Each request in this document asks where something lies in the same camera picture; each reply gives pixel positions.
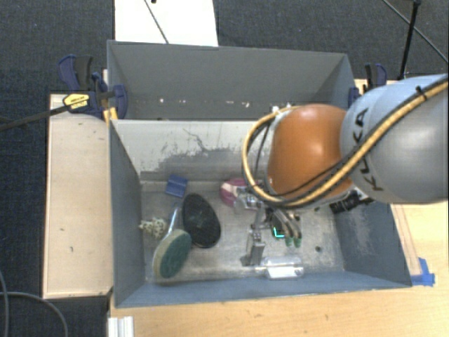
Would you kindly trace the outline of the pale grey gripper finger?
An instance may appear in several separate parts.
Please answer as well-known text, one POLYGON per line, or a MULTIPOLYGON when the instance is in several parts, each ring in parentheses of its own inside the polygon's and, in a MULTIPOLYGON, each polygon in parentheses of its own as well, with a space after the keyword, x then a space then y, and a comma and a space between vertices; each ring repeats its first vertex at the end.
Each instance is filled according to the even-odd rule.
POLYGON ((242 266, 251 265, 252 246, 253 246, 253 238, 251 236, 248 236, 246 241, 245 254, 240 258, 242 266))
POLYGON ((252 244, 250 245, 250 264, 259 265, 262 261, 264 248, 266 244, 262 240, 262 235, 259 232, 252 234, 252 244))

